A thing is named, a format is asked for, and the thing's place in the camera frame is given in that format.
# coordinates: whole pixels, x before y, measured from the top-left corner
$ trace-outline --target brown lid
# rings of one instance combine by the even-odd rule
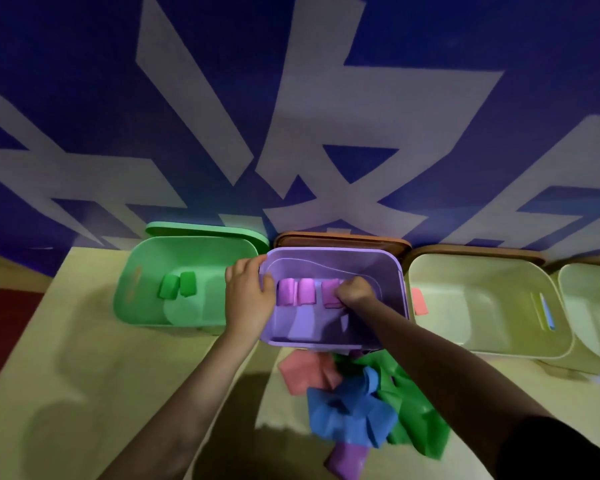
[[[391,253],[398,258],[398,261],[411,250],[411,245],[407,241],[392,237],[300,231],[283,232],[273,241],[273,247],[380,249]]]
[[[567,264],[595,264],[596,266],[600,266],[600,256],[581,256],[581,257],[573,257],[567,259],[560,259],[560,261],[554,261],[552,263],[544,266],[545,272],[547,274],[552,274],[558,271],[561,267],[566,266]]]
[[[412,261],[423,254],[453,254],[457,256],[524,259],[536,266],[542,266],[545,263],[542,254],[536,251],[505,248],[480,248],[478,246],[460,246],[456,244],[432,244],[430,246],[416,248],[408,253],[402,261],[402,268],[407,270]]]

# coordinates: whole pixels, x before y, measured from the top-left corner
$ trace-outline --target left arm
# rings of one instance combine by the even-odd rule
[[[276,303],[273,278],[263,289],[258,266],[266,255],[241,259],[225,272],[226,330],[199,366],[131,440],[99,480],[180,480]]]

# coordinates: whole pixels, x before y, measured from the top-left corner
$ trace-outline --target hand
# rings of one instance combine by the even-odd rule
[[[376,298],[373,288],[366,279],[356,276],[352,280],[346,280],[335,291],[336,296],[340,298],[348,308],[355,309],[356,305],[365,298]]]
[[[224,272],[226,281],[225,334],[254,345],[276,306],[276,284],[269,273],[260,288],[258,268],[267,259],[263,254],[252,259],[238,259]]]

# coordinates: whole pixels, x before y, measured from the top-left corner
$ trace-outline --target bin lid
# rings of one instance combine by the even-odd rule
[[[567,259],[560,259],[560,261],[554,261],[544,266],[544,271],[547,274],[553,274],[559,269],[567,266],[568,264],[594,264],[600,266],[600,256],[580,256],[571,257]]]
[[[480,246],[461,246],[458,244],[432,244],[430,246],[416,248],[408,253],[402,261],[402,268],[407,270],[412,261],[423,254],[451,254],[456,256],[524,259],[525,261],[529,261],[540,267],[545,263],[542,254],[536,251],[507,248],[483,248]]]
[[[258,254],[266,254],[271,249],[269,240],[261,233],[249,229],[239,229],[237,227],[184,224],[180,222],[149,222],[149,224],[146,225],[145,231],[151,237],[174,235],[237,237],[252,243]]]
[[[393,237],[301,231],[283,232],[273,241],[273,247],[380,249],[394,255],[398,261],[411,250],[410,243]]]

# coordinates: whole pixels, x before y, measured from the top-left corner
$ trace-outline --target black sleeve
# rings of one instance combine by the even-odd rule
[[[554,418],[530,417],[505,441],[496,478],[600,478],[600,448]]]

